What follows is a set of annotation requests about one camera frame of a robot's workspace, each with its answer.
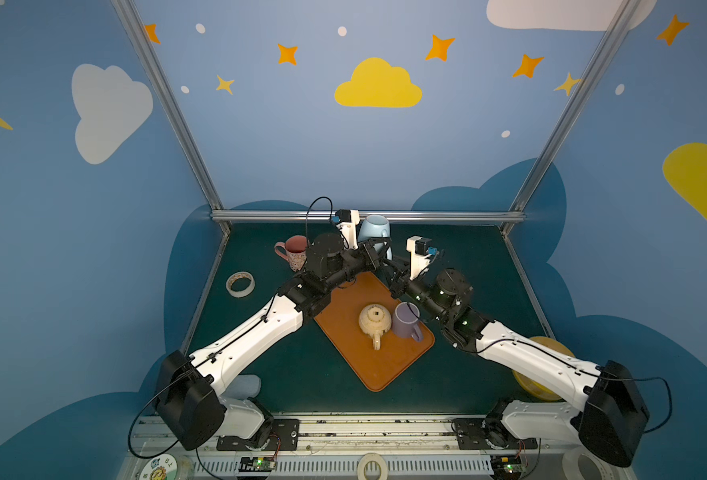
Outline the pink ghost mug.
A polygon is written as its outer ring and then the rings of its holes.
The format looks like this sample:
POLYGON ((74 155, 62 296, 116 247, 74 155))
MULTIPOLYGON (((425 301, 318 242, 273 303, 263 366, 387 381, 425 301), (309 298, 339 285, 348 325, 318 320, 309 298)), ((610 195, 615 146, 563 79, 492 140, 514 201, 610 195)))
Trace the pink ghost mug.
POLYGON ((293 272, 300 271, 307 261, 309 240, 306 236, 295 235, 285 242, 275 244, 275 254, 287 261, 293 272))

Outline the light blue mug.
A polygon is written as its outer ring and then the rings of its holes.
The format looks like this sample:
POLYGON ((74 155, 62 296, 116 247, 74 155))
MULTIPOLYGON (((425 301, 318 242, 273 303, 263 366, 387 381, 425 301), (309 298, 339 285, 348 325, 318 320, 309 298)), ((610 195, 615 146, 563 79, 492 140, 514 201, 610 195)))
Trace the light blue mug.
POLYGON ((389 220, 381 215, 369 215, 363 222, 357 234, 357 243, 362 244, 371 238, 390 238, 391 225, 389 220))

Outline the orange plastic tray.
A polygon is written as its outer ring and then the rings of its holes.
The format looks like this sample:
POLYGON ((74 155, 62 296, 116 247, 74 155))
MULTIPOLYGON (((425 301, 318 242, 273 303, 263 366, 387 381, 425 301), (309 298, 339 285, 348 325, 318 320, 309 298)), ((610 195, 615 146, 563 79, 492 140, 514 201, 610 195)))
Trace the orange plastic tray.
POLYGON ((335 290, 330 305, 316 317, 359 380, 373 392, 384 390, 435 344, 435 335, 422 323, 421 342, 399 338, 389 330, 381 340, 381 349, 373 349, 371 338, 359 329, 361 310, 369 304, 381 304, 389 309, 393 320, 393 310, 400 303, 375 274, 367 272, 335 290))

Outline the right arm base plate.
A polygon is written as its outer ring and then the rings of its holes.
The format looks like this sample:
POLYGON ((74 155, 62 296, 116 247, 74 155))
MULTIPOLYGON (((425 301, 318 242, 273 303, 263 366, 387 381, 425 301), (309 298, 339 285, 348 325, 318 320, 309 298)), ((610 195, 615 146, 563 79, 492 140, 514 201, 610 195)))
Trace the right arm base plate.
POLYGON ((518 450, 520 447, 537 449, 539 446, 535 438, 519 439, 513 436, 499 418, 455 418, 451 420, 451 429, 461 450, 518 450))

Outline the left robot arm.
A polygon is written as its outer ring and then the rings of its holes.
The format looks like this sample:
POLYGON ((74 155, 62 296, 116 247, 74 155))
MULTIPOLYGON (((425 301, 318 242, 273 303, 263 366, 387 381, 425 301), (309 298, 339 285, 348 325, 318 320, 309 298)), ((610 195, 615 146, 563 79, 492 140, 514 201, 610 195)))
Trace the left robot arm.
POLYGON ((304 266, 282 284, 268 304, 232 332, 191 355, 176 350, 161 364, 156 394, 147 403, 185 450, 205 444, 229 412, 225 392, 242 371, 331 303, 332 292, 387 260, 389 237, 345 248, 340 234, 319 236, 304 266))

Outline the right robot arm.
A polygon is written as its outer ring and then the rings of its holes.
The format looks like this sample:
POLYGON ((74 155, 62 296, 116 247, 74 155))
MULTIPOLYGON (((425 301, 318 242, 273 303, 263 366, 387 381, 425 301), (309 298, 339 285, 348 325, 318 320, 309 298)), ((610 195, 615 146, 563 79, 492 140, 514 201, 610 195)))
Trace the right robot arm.
POLYGON ((649 423, 649 408, 637 378, 623 364, 591 361, 559 353, 471 307, 473 286, 461 272, 443 270, 434 282, 411 274, 405 261, 387 260, 387 285, 395 298, 409 296, 439 322, 453 348, 499 363, 553 391, 575 414, 561 424, 595 457, 629 467, 649 423))

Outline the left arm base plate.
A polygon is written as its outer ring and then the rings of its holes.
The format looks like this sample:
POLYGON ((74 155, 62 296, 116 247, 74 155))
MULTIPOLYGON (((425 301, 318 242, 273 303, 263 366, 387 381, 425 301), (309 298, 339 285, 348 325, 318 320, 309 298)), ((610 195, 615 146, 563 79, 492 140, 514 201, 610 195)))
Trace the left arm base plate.
POLYGON ((296 451, 300 437, 300 420, 297 418, 270 419, 249 439, 238 436, 218 438, 218 451, 296 451))

